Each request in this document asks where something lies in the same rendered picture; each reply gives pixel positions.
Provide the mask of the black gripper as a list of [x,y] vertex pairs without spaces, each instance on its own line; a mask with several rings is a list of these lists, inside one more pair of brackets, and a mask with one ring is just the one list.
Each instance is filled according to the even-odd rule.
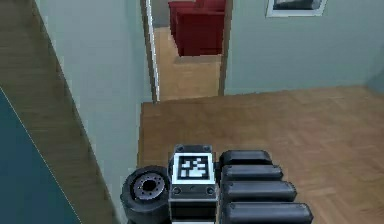
[[122,202],[127,224],[165,224],[169,221],[167,169],[150,165],[132,172],[122,185]]

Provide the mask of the white room door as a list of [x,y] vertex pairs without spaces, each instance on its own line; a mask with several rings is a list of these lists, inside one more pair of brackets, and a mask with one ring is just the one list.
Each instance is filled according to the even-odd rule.
[[154,27],[153,27],[153,18],[152,18],[152,6],[151,6],[151,0],[145,0],[147,9],[146,14],[148,17],[148,33],[149,33],[149,45],[150,45],[150,57],[152,61],[152,70],[153,70],[153,80],[154,80],[154,93],[155,93],[155,103],[158,103],[160,101],[160,89],[159,89],[159,74],[158,74],[158,67],[157,67],[157,61],[156,61],[156,46],[155,46],[155,35],[154,35]]

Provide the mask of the white framed picture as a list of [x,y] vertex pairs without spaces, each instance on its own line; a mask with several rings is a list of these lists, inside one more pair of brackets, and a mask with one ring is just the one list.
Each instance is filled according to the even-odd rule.
[[327,0],[268,0],[266,16],[270,18],[321,16]]

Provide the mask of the red sofa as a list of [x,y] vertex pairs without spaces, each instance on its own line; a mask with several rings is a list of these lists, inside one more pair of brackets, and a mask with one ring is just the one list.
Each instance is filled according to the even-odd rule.
[[226,0],[170,1],[168,7],[179,56],[222,53]]

